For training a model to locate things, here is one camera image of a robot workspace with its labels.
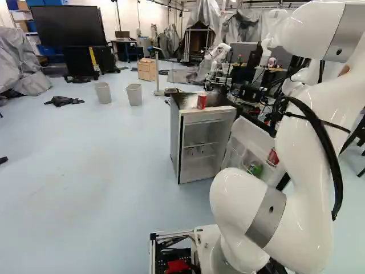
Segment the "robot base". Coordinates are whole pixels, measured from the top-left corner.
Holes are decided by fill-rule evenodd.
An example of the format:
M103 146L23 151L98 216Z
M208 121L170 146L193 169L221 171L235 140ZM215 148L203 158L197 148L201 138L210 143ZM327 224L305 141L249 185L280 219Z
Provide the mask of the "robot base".
M195 274L240 274L225 260L220 247L221 232L216 224L196 227L194 230L174 233L152 233L149 242L149 274L164 274L171 260L184 260ZM190 248L171 249L186 239ZM285 268L273 259L257 274L287 274Z

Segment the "open fridge door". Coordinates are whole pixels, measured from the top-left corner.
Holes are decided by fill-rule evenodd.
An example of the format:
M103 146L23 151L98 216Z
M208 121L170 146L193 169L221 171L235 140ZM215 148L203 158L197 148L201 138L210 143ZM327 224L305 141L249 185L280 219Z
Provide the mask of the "open fridge door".
M239 117L232 125L221 169L236 167L276 187L285 169L274 160L274 151L274 139L269 133Z

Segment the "trash can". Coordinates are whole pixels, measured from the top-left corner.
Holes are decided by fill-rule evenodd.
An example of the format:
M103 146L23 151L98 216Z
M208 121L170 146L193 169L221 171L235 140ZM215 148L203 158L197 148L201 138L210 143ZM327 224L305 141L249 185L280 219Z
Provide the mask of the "trash can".
M130 84L127 88L127 95L131 106L139 106L142 104L142 85Z
M112 101L108 83L95 83L95 90L100 104L109 104Z

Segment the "white robot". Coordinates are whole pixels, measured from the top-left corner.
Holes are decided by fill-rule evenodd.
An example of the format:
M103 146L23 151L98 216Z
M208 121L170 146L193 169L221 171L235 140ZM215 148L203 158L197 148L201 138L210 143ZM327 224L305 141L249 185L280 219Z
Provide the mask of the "white robot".
M277 27L279 44L288 52L346 65L338 78L300 88L286 110L291 115L280 123L275 147L293 183L292 195L236 168L214 178L210 205L217 225L189 234L197 242L202 274L256 273L270 257L297 274L325 267L342 202L337 189L331 214L331 172L340 173L332 170L338 162L330 164L327 151L332 148L336 159L365 106L364 14L363 2L312 1ZM325 124L325 145L314 129L319 119L309 122L305 107Z

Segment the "red part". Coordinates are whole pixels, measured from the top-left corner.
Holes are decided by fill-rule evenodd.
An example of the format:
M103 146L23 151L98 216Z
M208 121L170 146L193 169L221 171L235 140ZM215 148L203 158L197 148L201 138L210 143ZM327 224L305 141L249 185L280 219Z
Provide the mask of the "red part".
M179 273L183 270L190 269L184 260L175 260L167 262L168 269L166 274Z

